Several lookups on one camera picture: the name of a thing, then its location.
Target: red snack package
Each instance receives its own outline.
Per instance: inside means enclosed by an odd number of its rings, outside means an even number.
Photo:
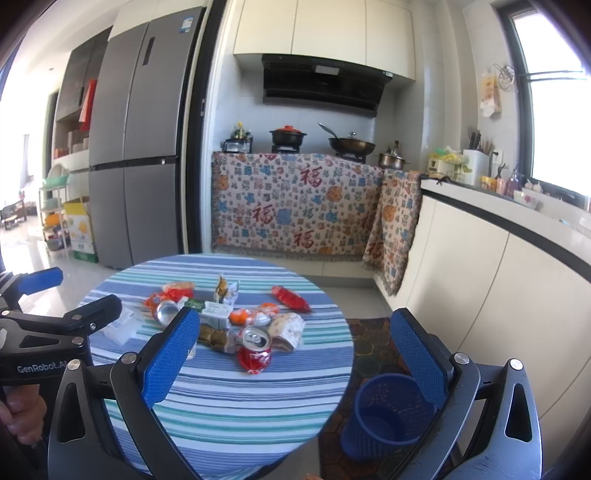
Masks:
[[[281,287],[279,285],[275,285],[271,291],[273,295],[277,297],[277,299],[287,307],[298,310],[299,312],[311,312],[312,309],[308,302],[306,302],[302,297],[300,297],[297,293],[287,290],[287,288]]]

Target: patterned rug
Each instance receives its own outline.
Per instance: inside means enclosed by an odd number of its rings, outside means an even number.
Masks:
[[[411,447],[389,457],[355,462],[340,447],[340,434],[348,421],[357,390],[368,379],[385,373],[410,375],[390,338],[390,319],[347,320],[355,346],[353,371],[336,411],[319,435],[320,472],[324,480],[385,480],[406,457]],[[449,471],[449,461],[442,471]]]

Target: stainless steel refrigerator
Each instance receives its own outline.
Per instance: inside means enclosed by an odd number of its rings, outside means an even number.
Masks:
[[[181,250],[181,122],[205,8],[112,37],[89,139],[89,191],[99,262],[126,268]]]

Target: cooking pot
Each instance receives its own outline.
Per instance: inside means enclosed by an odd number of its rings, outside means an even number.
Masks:
[[[299,130],[296,130],[291,125],[286,125],[283,128],[272,130],[271,139],[273,145],[278,147],[293,147],[299,148],[304,141],[306,134],[303,134]]]
[[[357,140],[355,138],[356,133],[350,132],[349,138],[339,138],[337,135],[326,125],[320,124],[322,130],[333,135],[333,138],[329,138],[330,147],[340,155],[357,155],[359,157],[366,157],[374,151],[375,145],[370,142],[363,140]]]
[[[406,160],[402,157],[391,154],[391,150],[388,149],[386,153],[380,153],[378,166],[381,168],[393,168],[394,170],[404,170],[404,164]]]

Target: round table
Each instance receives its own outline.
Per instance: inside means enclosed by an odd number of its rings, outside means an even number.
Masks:
[[[162,285],[194,281],[196,298],[211,297],[223,274],[239,280],[236,307],[276,302],[273,285],[302,295],[312,313],[303,345],[292,353],[274,351],[271,364],[249,375],[236,355],[198,344],[182,367],[166,400],[154,412],[182,454],[204,478],[239,480],[270,465],[318,434],[345,392],[353,364],[349,327],[330,297],[312,282],[265,261],[230,255],[176,255],[159,258],[113,275],[92,290],[84,303],[116,294],[125,307],[144,317],[142,328],[120,346],[102,332],[90,337],[95,365],[138,352],[162,328],[143,301]],[[114,401],[106,400],[115,433],[128,460],[146,466],[131,440]]]

